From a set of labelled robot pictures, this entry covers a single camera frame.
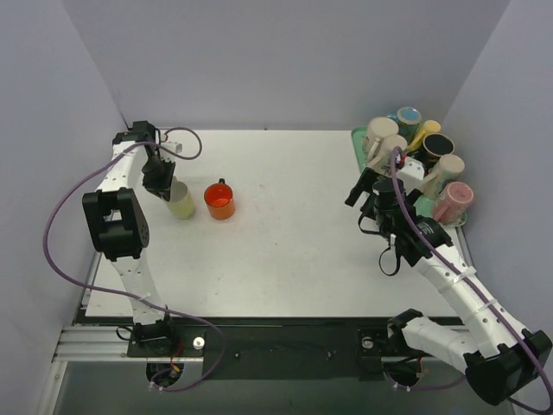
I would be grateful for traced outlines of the pale yellow mug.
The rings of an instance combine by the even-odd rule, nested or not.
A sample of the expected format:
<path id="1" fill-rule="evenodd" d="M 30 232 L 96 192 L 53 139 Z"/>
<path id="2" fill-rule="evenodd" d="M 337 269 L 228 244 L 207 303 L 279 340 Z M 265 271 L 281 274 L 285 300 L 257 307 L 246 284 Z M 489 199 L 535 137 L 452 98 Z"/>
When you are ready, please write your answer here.
<path id="1" fill-rule="evenodd" d="M 194 215 L 194 201 L 188 186 L 174 179 L 170 189 L 170 199 L 165 202 L 169 211 L 178 219 L 186 220 Z"/>

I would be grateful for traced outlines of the orange mug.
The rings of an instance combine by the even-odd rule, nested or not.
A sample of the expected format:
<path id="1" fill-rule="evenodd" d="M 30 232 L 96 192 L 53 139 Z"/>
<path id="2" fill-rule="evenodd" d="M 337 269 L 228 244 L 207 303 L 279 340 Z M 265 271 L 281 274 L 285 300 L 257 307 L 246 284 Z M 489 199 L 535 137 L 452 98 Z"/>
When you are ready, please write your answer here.
<path id="1" fill-rule="evenodd" d="M 215 220 L 227 220 L 235 212 L 233 191 L 224 178 L 206 188 L 204 202 L 210 216 Z"/>

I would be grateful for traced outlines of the pink patterned mug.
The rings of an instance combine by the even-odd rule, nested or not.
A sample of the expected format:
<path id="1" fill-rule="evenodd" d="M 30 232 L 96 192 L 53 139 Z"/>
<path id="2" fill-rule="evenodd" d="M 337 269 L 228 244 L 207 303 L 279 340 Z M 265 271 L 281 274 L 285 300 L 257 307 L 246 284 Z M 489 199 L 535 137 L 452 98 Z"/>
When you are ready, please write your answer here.
<path id="1" fill-rule="evenodd" d="M 432 209 L 434 220 L 455 223 L 474 202 L 474 191 L 464 182 L 450 182 L 438 195 Z"/>

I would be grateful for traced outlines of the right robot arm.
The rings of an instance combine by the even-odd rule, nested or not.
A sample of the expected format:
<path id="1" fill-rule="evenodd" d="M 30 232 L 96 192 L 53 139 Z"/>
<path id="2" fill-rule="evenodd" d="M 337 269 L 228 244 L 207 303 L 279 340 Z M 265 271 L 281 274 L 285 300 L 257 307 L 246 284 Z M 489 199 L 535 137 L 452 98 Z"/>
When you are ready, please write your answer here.
<path id="1" fill-rule="evenodd" d="M 362 194 L 368 197 L 360 219 L 370 219 L 384 238 L 396 262 L 406 262 L 442 295 L 466 327 L 459 334 L 422 312 L 409 309 L 388 322 L 388 348 L 404 354 L 410 349 L 430 354 L 464 374 L 474 392 L 487 404 L 511 400 L 513 394 L 541 378 L 552 350 L 551 339 L 531 331 L 506 311 L 467 265 L 451 237 L 435 220 L 416 213 L 403 182 L 364 169 L 345 203 L 352 207 Z"/>

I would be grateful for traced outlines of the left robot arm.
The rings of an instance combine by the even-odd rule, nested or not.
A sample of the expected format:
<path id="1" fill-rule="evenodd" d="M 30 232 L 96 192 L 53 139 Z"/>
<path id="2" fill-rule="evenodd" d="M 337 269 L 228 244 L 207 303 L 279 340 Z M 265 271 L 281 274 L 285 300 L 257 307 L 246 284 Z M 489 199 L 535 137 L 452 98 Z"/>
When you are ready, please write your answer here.
<path id="1" fill-rule="evenodd" d="M 171 196 L 175 161 L 156 148 L 156 127 L 136 121 L 112 140 L 114 164 L 98 188 L 83 195 L 82 206 L 97 252 L 117 271 L 130 299 L 133 324 L 130 343 L 148 354 L 169 356 L 178 335 L 155 287 L 145 249 L 149 225 L 137 199 L 135 183 L 162 201 Z"/>

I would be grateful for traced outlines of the beige floral mug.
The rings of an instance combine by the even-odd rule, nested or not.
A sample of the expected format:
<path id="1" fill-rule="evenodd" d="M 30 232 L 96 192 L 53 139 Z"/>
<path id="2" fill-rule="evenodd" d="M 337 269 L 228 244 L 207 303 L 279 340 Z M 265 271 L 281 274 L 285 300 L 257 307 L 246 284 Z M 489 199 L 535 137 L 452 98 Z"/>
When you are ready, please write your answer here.
<path id="1" fill-rule="evenodd" d="M 391 135 L 381 142 L 376 156 L 367 164 L 367 167 L 383 176 L 391 175 L 391 154 L 396 147 L 406 150 L 407 140 L 400 135 Z"/>

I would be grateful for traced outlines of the beige mug rear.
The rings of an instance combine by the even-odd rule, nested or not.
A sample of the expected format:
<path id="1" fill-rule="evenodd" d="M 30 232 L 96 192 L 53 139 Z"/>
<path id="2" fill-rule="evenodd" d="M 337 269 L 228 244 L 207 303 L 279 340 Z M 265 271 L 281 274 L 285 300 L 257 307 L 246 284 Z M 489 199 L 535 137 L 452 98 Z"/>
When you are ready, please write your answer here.
<path id="1" fill-rule="evenodd" d="M 399 127 L 391 118 L 376 117 L 372 118 L 366 129 L 363 150 L 365 160 L 371 161 L 380 147 L 381 142 L 389 136 L 398 134 Z"/>

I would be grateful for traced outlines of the blue teal mug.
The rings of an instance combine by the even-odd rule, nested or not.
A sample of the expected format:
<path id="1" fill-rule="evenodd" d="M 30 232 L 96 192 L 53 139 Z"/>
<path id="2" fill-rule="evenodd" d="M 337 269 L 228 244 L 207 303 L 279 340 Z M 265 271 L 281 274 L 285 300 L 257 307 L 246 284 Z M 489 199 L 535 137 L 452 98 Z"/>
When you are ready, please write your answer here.
<path id="1" fill-rule="evenodd" d="M 398 126 L 398 134 L 410 141 L 422 122 L 422 114 L 412 106 L 399 108 L 395 113 L 386 115 Z"/>

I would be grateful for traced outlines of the black mug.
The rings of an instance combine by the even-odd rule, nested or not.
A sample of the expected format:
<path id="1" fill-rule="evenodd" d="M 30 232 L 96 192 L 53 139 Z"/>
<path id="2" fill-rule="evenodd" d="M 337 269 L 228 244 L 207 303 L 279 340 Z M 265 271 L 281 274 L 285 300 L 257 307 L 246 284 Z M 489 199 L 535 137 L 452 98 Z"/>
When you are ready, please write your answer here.
<path id="1" fill-rule="evenodd" d="M 429 134 L 420 146 L 409 154 L 409 157 L 420 162 L 428 173 L 439 160 L 454 153 L 454 142 L 441 133 Z"/>

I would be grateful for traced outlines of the cream floral mug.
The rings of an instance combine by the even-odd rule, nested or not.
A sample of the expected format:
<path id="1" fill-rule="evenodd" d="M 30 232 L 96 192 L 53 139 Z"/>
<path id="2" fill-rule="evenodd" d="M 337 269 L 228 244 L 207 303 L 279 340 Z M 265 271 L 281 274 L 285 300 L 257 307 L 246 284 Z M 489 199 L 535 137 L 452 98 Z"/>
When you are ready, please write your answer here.
<path id="1" fill-rule="evenodd" d="M 424 196 L 435 200 L 450 183 L 454 182 L 464 171 L 465 163 L 457 155 L 447 154 L 429 170 L 418 189 Z"/>

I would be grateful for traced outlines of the green serving tray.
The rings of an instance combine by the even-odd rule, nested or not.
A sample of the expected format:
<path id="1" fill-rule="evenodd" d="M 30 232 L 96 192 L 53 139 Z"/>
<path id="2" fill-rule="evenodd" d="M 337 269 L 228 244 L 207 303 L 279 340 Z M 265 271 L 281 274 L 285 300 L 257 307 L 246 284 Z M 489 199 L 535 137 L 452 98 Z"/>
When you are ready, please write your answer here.
<path id="1" fill-rule="evenodd" d="M 355 155 L 357 158 L 357 162 L 359 165 L 360 172 L 363 171 L 363 169 L 366 167 L 365 162 L 365 152 L 363 151 L 363 142 L 365 139 L 365 133 L 366 133 L 366 127 L 358 127 L 354 130 L 352 130 L 352 140 L 353 140 L 353 148 L 355 151 Z M 406 190 L 408 193 L 412 190 L 418 190 L 418 187 L 420 186 L 420 183 L 415 183 L 414 181 L 408 181 L 404 182 L 404 186 L 406 187 Z M 424 217 L 432 217 L 432 209 L 435 204 L 435 200 L 431 200 L 424 196 L 421 192 L 418 199 L 414 202 L 414 206 L 416 208 L 416 213 L 418 215 L 424 216 Z M 465 213 L 458 219 L 455 223 L 451 225 L 444 225 L 445 227 L 460 227 L 462 226 L 467 220 L 467 214 Z"/>

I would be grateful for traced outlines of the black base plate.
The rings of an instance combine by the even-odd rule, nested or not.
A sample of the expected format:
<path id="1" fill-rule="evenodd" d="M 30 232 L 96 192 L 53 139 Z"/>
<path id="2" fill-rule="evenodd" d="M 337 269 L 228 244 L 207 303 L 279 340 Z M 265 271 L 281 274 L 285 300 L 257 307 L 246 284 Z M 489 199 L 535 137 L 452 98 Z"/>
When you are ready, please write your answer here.
<path id="1" fill-rule="evenodd" d="M 210 328 L 175 320 L 167 332 L 133 334 L 127 355 L 147 361 L 147 376 L 167 388 L 201 380 L 415 381 L 420 351 L 394 345 L 387 321 L 372 318 L 222 318 Z"/>

